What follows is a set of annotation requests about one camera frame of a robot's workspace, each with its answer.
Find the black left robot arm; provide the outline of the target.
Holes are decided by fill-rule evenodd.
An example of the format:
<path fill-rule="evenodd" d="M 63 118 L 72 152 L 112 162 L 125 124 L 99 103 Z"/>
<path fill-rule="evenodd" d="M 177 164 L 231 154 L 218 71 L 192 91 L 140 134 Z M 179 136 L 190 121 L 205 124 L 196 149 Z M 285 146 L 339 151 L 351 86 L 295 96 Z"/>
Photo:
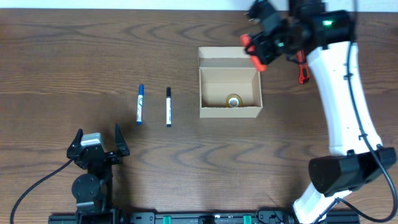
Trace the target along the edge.
<path fill-rule="evenodd" d="M 115 151 L 106 152 L 100 133 L 84 134 L 79 129 L 67 149 L 67 157 L 87 173 L 80 175 L 72 184 L 76 199 L 76 223 L 127 223 L 128 217 L 113 205 L 114 165 L 123 163 L 130 150 L 115 126 Z"/>

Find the orange stapler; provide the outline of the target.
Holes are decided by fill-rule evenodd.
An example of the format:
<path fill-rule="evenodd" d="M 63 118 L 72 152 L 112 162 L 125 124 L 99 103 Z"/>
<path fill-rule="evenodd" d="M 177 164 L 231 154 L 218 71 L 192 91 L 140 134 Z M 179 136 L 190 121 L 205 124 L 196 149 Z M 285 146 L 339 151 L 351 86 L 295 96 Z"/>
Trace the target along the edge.
<path fill-rule="evenodd" d="M 264 65 L 259 57 L 256 54 L 256 48 L 252 42 L 252 38 L 249 34 L 243 34 L 240 37 L 240 41 L 242 46 L 244 47 L 244 51 L 246 54 L 250 56 L 251 62 L 253 63 L 254 67 L 259 71 L 259 72 L 264 72 L 267 68 L 266 65 Z"/>

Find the orange utility knife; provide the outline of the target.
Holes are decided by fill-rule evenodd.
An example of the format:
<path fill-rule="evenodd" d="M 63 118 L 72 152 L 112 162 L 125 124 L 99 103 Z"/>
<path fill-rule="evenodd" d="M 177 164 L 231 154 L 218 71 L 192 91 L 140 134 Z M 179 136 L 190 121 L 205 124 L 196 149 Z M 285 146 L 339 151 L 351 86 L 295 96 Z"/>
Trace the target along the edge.
<path fill-rule="evenodd" d="M 305 58 L 305 53 L 303 50 L 297 52 L 297 60 L 299 64 L 299 83 L 301 85 L 306 84 L 310 79 L 310 74 L 308 71 L 308 65 Z"/>

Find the cardboard box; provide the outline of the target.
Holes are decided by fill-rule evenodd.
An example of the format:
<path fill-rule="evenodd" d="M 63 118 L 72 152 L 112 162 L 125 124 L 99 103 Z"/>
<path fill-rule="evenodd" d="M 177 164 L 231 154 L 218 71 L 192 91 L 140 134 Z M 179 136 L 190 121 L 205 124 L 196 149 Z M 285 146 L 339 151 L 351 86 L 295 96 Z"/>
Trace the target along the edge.
<path fill-rule="evenodd" d="M 200 118 L 256 118 L 263 109 L 261 74 L 243 47 L 199 47 Z M 225 107 L 237 94 L 243 106 Z"/>

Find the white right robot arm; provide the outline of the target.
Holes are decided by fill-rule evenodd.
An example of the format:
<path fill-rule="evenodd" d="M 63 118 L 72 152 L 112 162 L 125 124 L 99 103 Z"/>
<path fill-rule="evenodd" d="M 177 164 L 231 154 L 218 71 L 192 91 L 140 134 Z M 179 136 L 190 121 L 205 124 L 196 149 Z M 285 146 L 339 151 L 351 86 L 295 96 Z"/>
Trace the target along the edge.
<path fill-rule="evenodd" d="M 397 161 L 384 147 L 371 120 L 358 66 L 357 15 L 327 11 L 323 1 L 290 1 L 288 18 L 269 1 L 254 1 L 246 16 L 261 27 L 241 43 L 255 67 L 264 71 L 281 55 L 312 73 L 328 126 L 330 155 L 310 160 L 310 185 L 292 205 L 286 223 L 349 223 L 333 211 L 346 196 L 384 176 L 397 198 L 388 169 Z"/>

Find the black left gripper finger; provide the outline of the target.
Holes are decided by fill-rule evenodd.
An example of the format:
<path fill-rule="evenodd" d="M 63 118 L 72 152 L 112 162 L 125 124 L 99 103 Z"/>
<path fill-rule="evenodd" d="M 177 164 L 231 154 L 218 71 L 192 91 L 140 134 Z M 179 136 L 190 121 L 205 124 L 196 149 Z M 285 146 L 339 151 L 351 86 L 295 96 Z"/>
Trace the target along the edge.
<path fill-rule="evenodd" d="M 129 147 L 122 136 L 122 133 L 121 133 L 118 123 L 116 123 L 116 125 L 115 125 L 115 142 L 114 142 L 114 144 L 117 147 L 118 152 L 121 155 L 121 157 L 130 155 Z"/>
<path fill-rule="evenodd" d="M 70 144 L 70 146 L 67 149 L 67 155 L 68 156 L 74 156 L 76 153 L 76 150 L 81 148 L 81 139 L 83 137 L 83 130 L 79 129 L 77 131 L 77 134 L 74 138 L 74 140 L 72 141 L 72 143 Z"/>

